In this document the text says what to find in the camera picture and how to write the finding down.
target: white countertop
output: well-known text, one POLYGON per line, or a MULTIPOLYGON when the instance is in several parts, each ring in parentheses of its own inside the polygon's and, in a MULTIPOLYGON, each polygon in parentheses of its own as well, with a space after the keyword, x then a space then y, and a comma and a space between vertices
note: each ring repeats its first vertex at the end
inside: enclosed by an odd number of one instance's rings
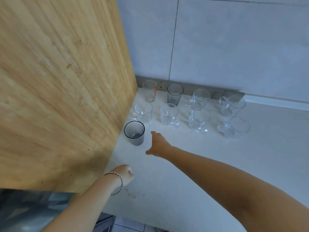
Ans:
MULTIPOLYGON (((134 107, 144 100, 138 89, 125 125, 134 107)), ((194 182, 168 161, 148 156, 150 131, 160 132, 170 144, 183 150, 240 168, 281 188, 309 207, 309 112, 290 108, 247 103, 239 113, 251 130, 237 140, 228 140, 216 126, 223 121, 219 104, 210 100, 211 128, 206 134, 191 130, 187 120, 190 96, 183 95, 178 108, 178 128, 160 122, 160 107, 166 92, 157 91, 153 119, 145 124, 145 140, 134 146, 122 131, 106 171, 129 164, 134 180, 118 195, 110 197, 103 212, 121 215, 173 232, 245 231, 242 225, 194 182)))

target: glass cup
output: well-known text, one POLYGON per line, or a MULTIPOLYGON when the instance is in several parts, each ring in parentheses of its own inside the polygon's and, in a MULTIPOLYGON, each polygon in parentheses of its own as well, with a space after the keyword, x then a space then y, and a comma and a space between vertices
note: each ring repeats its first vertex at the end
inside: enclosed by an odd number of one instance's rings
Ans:
POLYGON ((225 117, 236 116, 246 106, 246 101, 238 95, 232 95, 229 98, 222 96, 219 99, 219 103, 222 106, 222 115, 225 117))
POLYGON ((199 130, 201 133, 205 134, 209 127, 208 121, 211 119, 210 113, 203 108, 196 108, 192 111, 189 118, 189 127, 193 130, 199 130))
POLYGON ((146 101, 152 103, 155 100, 157 83, 154 80, 143 82, 143 88, 146 89, 146 101))
POLYGON ((140 121, 131 121, 126 124, 124 129, 129 142, 134 146, 139 146, 144 142, 145 126, 140 121))
POLYGON ((161 123, 164 125, 173 125, 177 128, 179 126, 179 122, 177 121, 178 112, 179 110, 175 104, 164 104, 160 112, 161 123))
POLYGON ((180 84, 170 84, 168 86, 168 103, 178 105, 181 95, 183 93, 183 87, 180 84))
POLYGON ((203 108, 209 101, 211 95, 205 89, 197 89, 194 91, 192 98, 187 105, 192 109, 203 108))
POLYGON ((250 123, 240 116, 235 116, 230 119, 228 123, 218 126, 217 129, 220 132, 223 132, 226 138, 235 139, 242 134, 249 132, 250 123))
POLYGON ((134 120, 148 123, 152 119, 152 105, 149 102, 139 102, 135 106, 135 113, 131 116, 134 120))

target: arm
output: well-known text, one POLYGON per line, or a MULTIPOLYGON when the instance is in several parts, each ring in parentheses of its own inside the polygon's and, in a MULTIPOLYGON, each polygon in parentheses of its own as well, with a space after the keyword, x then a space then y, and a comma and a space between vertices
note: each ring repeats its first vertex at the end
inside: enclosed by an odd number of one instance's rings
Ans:
POLYGON ((247 231, 309 231, 309 209, 277 187, 238 168, 171 146, 152 133, 146 154, 179 168, 232 214, 247 231))
MULTIPOLYGON (((128 185, 134 178, 128 165, 121 165, 112 170, 118 173, 123 185, 128 185)), ((76 201, 50 222, 42 232, 91 232, 110 195, 121 186, 116 174, 108 174, 96 180, 91 187, 76 201)))

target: floor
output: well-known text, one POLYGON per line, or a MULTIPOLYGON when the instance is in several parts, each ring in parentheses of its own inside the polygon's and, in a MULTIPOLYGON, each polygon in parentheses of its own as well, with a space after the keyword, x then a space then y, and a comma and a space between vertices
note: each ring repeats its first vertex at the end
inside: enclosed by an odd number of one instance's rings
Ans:
POLYGON ((112 232, 158 232, 154 227, 117 216, 112 232))

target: glass mug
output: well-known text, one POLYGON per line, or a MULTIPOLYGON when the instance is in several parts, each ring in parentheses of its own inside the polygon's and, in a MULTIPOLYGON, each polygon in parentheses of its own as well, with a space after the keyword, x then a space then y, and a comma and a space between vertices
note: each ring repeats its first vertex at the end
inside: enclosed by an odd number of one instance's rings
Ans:
POLYGON ((192 109, 203 108, 209 101, 211 95, 205 89, 197 89, 194 91, 192 98, 187 105, 192 109))
POLYGON ((164 104, 160 110, 161 123, 164 125, 173 125, 177 128, 179 126, 179 122, 177 121, 178 112, 179 110, 175 104, 164 104))
POLYGON ((149 102, 139 102, 135 106, 135 113, 131 116, 134 120, 148 123, 152 120, 152 105, 149 102))
POLYGON ((250 131, 250 123, 240 116, 235 116, 228 123, 218 126, 217 129, 223 132, 226 138, 235 139, 250 131))
POLYGON ((192 111, 189 118, 189 127, 193 130, 199 130, 205 134, 208 131, 208 121, 211 119, 210 113, 203 108, 196 108, 192 111))
POLYGON ((168 90, 168 103, 178 105, 181 95, 183 94, 183 87, 180 84, 170 84, 167 88, 168 90))
POLYGON ((131 121, 126 124, 125 136, 134 146, 139 146, 144 142, 145 126, 140 121, 131 121))
POLYGON ((155 100, 157 83, 154 80, 143 82, 143 88, 146 89, 146 101, 152 103, 155 100))
POLYGON ((236 116, 246 106, 246 101, 238 95, 232 95, 229 98, 222 96, 219 103, 222 106, 222 115, 229 118, 236 116))

